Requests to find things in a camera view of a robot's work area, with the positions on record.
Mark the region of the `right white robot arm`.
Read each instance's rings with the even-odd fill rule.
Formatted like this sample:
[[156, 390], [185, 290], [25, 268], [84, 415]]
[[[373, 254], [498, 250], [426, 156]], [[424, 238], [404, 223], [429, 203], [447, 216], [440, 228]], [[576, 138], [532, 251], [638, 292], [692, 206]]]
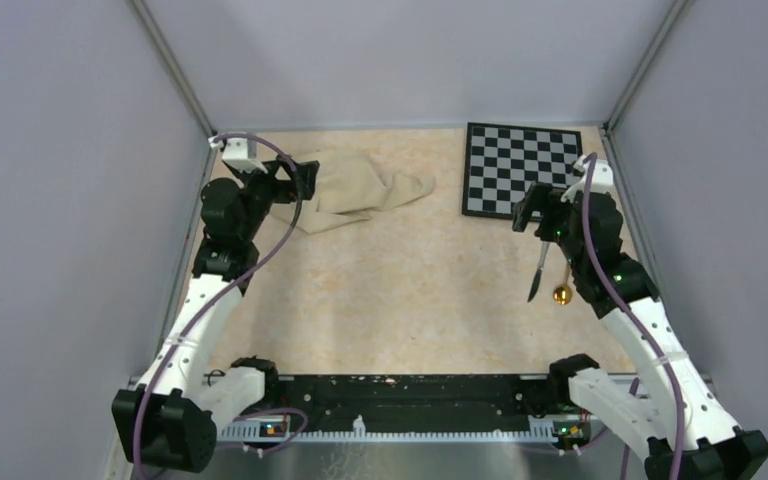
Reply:
[[581, 299], [632, 360], [643, 398], [617, 385], [586, 354], [550, 366], [546, 397], [560, 412], [594, 414], [641, 460], [649, 479], [750, 479], [768, 458], [768, 441], [719, 403], [682, 346], [660, 292], [623, 249], [623, 216], [608, 193], [563, 200], [563, 189], [535, 183], [513, 208], [513, 230], [533, 215], [535, 235], [557, 245]]

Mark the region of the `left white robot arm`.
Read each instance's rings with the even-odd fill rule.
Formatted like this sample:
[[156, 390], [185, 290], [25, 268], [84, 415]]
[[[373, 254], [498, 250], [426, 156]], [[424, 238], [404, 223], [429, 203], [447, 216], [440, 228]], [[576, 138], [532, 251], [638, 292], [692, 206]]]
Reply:
[[287, 241], [281, 238], [261, 255], [257, 232], [275, 204], [293, 205], [291, 222], [298, 223], [303, 202], [316, 191], [320, 164], [273, 160], [262, 168], [229, 169], [231, 177], [211, 180], [201, 190], [203, 238], [170, 332], [136, 387], [119, 390], [112, 401], [122, 448], [138, 475], [146, 467], [203, 471], [222, 429], [249, 407], [263, 414], [280, 401], [269, 361], [232, 366], [213, 386], [205, 385], [205, 375], [254, 273]]

